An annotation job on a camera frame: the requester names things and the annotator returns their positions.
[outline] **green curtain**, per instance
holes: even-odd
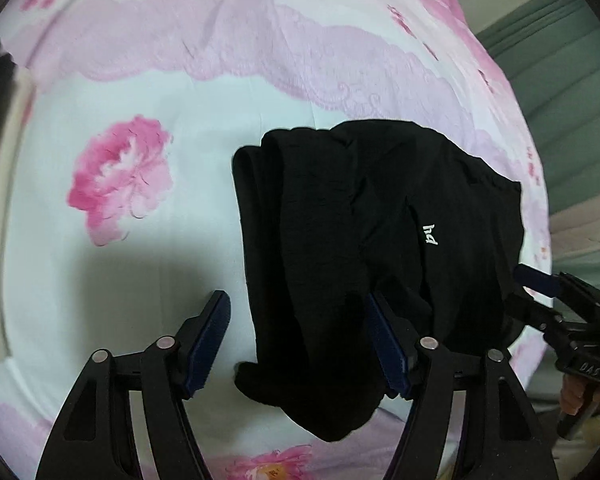
[[[544,167],[550,213],[599,195],[600,22],[589,6],[531,0],[478,39],[520,103]],[[600,287],[600,251],[554,267]]]

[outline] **bed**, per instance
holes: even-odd
[[[382,478],[409,403],[385,399],[366,426],[326,444],[233,385],[255,344],[231,157],[270,129],[391,118],[441,132],[522,183],[520,259],[550,270],[538,154],[457,0],[10,0],[0,37],[37,89],[2,264],[0,454],[21,480],[34,478],[95,349],[143,349],[215,289],[231,296],[232,322],[187,403],[214,478]],[[134,171],[141,183],[94,196],[99,176]],[[527,384],[542,338],[527,328],[510,350]],[[156,478],[141,399],[132,403],[144,476]]]

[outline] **blue gripper pad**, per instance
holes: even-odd
[[[365,298],[365,311],[367,330],[384,378],[394,392],[406,397],[411,390],[407,379],[407,358],[372,294]]]
[[[560,295],[560,281],[558,278],[533,267],[523,264],[516,265],[513,269],[513,279],[520,285],[528,286],[528,288],[549,298]]]
[[[223,290],[216,290],[202,313],[185,321],[185,324],[190,322],[190,330],[193,329],[195,338],[188,354],[187,373],[182,385],[189,397],[205,386],[230,320],[229,295]]]

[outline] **silver screw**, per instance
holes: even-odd
[[[162,348],[163,350],[165,350],[167,348],[171,348],[175,344],[176,344],[176,340],[173,337],[171,337],[170,335],[166,335],[164,337],[161,337],[155,343],[155,345],[158,348]]]
[[[492,348],[487,352],[487,357],[492,361],[496,361],[497,363],[504,361],[504,355],[502,352],[500,350],[496,350],[495,348]]]
[[[427,350],[435,350],[438,348],[438,340],[433,337],[423,337],[420,340],[420,346]]]
[[[94,363],[103,363],[109,357],[109,352],[106,350],[98,350],[93,353],[91,359],[93,359]]]

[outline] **bed sheet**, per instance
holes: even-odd
[[[231,156],[272,128],[391,118],[445,134],[522,183],[521,261],[550,270],[536,149],[456,0],[11,0],[0,36],[37,85],[2,286],[11,354],[0,364],[0,453],[22,480],[95,349],[145,348],[216,288],[232,298],[232,322],[187,403],[214,477],[382,478],[408,403],[386,399],[365,427],[325,444],[233,386],[255,343]],[[513,345],[523,384],[543,349],[530,329]]]

